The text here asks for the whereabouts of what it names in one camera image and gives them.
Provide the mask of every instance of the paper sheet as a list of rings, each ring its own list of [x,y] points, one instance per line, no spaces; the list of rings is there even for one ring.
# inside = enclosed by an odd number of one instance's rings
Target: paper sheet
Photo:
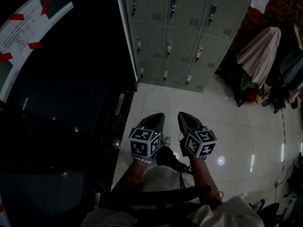
[[[32,2],[19,13],[24,14],[24,20],[9,21],[0,32],[0,52],[11,53],[9,61],[13,66],[21,68],[32,50],[28,43],[39,42],[52,27],[46,14],[41,15],[40,2]]]
[[[252,0],[250,6],[259,10],[261,13],[265,13],[266,5],[269,3],[269,0]]]

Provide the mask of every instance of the locker vent slot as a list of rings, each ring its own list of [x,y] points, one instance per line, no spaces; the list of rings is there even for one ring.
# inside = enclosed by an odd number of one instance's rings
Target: locker vent slot
[[[154,58],[159,58],[160,57],[160,53],[159,52],[154,52],[152,56]]]
[[[161,13],[153,13],[152,14],[152,19],[162,21],[162,14]]]
[[[189,20],[189,25],[198,27],[198,26],[199,26],[199,20],[198,20],[198,19],[191,18],[191,19]]]
[[[182,62],[188,62],[188,57],[181,57]]]
[[[228,28],[225,28],[224,31],[223,31],[223,34],[224,34],[224,35],[227,35],[227,36],[231,36],[232,30],[230,30],[230,29],[228,29]]]
[[[213,63],[209,63],[207,67],[214,68],[214,64]]]

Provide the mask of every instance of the locker door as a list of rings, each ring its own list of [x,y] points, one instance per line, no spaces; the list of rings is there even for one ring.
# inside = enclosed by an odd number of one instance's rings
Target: locker door
[[[129,1],[129,12],[132,22],[163,24],[164,0]]]
[[[139,73],[138,73],[139,82],[161,85],[160,62],[138,61],[137,65],[139,68]]]
[[[188,65],[191,53],[193,51],[197,34],[186,30],[168,28],[164,57],[169,63],[179,63]],[[171,43],[171,50],[167,56],[168,44]]]
[[[244,10],[246,0],[212,0],[208,13],[213,5],[217,6],[212,22],[206,17],[203,31],[230,39]]]
[[[182,89],[193,92],[202,92],[206,82],[213,74],[214,70],[212,68],[191,67],[185,78]]]
[[[161,59],[163,28],[146,24],[132,24],[134,52],[138,60]]]
[[[227,39],[203,33],[195,50],[192,66],[215,68],[228,42]]]
[[[168,24],[198,30],[206,0],[169,0]]]
[[[164,63],[161,75],[162,86],[180,88],[186,75],[188,66]]]

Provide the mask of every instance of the red brick wall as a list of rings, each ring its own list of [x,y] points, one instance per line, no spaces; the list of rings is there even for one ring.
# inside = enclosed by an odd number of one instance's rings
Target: red brick wall
[[[277,26],[293,16],[303,26],[303,0],[270,0],[264,14],[249,7],[244,20],[219,69],[225,70],[234,56],[268,26]]]

